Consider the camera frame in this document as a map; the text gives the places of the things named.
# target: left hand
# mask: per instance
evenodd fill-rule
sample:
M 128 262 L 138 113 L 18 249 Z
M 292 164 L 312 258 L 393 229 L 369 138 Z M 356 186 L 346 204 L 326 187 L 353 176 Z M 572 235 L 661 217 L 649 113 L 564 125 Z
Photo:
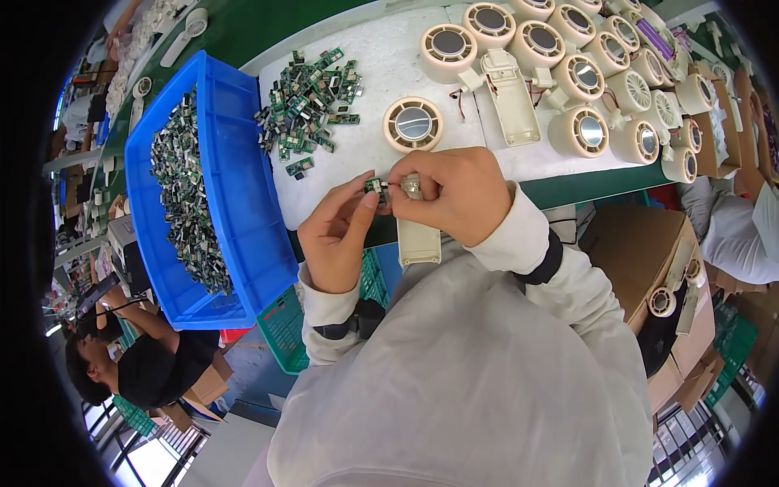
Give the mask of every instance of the left hand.
M 373 216 L 392 212 L 389 204 L 378 208 L 375 192 L 363 194 L 365 181 L 374 174 L 368 171 L 331 189 L 298 227 L 314 289 L 340 295 L 360 280 L 362 248 Z
M 122 286 L 114 286 L 100 298 L 99 301 L 103 306 L 109 309 L 116 309 L 121 305 L 127 304 L 127 298 L 125 297 L 125 292 L 122 290 Z

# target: right hand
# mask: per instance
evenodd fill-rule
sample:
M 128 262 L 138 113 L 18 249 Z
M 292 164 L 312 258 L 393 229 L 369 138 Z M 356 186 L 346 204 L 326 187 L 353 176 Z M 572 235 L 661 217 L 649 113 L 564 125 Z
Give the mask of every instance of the right hand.
M 399 186 L 415 172 L 424 201 Z M 395 218 L 443 230 L 466 247 L 492 235 L 513 204 L 498 161 L 485 147 L 415 150 L 393 166 L 388 181 Z

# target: hand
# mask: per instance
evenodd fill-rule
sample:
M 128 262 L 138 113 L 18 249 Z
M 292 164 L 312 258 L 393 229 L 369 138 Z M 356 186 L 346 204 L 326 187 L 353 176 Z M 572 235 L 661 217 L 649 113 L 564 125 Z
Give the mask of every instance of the hand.
M 414 172 L 424 201 L 409 198 L 399 186 Z M 443 230 L 466 247 L 492 235 L 512 205 L 498 161 L 485 147 L 415 150 L 395 164 L 389 183 L 396 218 Z
M 362 247 L 375 214 L 390 214 L 380 208 L 379 195 L 363 194 L 365 181 L 374 171 L 331 189 L 298 227 L 298 240 L 305 254 L 314 289 L 332 295 L 351 291 L 360 280 Z
M 109 292 L 99 299 L 103 306 L 109 309 L 116 309 L 119 306 L 127 304 L 127 298 L 125 292 L 122 290 L 122 286 L 114 286 Z
M 92 284 L 97 284 L 100 282 L 100 279 L 97 279 L 97 269 L 95 269 L 95 255 L 90 252 L 90 277 L 92 279 Z

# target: white jacket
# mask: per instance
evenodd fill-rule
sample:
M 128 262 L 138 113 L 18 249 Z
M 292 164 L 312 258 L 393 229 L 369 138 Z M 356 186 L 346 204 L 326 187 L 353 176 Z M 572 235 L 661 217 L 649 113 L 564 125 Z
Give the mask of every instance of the white jacket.
M 543 214 L 509 182 L 511 211 L 480 245 L 406 269 L 367 341 L 330 341 L 358 287 L 311 288 L 311 367 L 289 393 L 268 453 L 276 487 L 643 485 L 652 421 L 638 343 L 603 272 L 564 249 L 523 295 L 548 248 Z

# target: blue plastic crate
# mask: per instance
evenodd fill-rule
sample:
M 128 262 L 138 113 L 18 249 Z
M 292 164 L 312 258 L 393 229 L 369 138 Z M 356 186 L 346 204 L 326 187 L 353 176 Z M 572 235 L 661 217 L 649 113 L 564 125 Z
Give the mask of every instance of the blue plastic crate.
M 197 84 L 200 164 L 208 207 L 235 293 L 212 296 L 176 259 L 165 237 L 161 188 L 149 174 L 153 134 L 167 123 L 182 94 Z M 253 120 L 259 110 L 255 78 L 196 52 L 144 111 L 125 145 L 127 195 L 138 244 L 154 291 L 180 329 L 239 329 L 259 315 L 298 272 Z

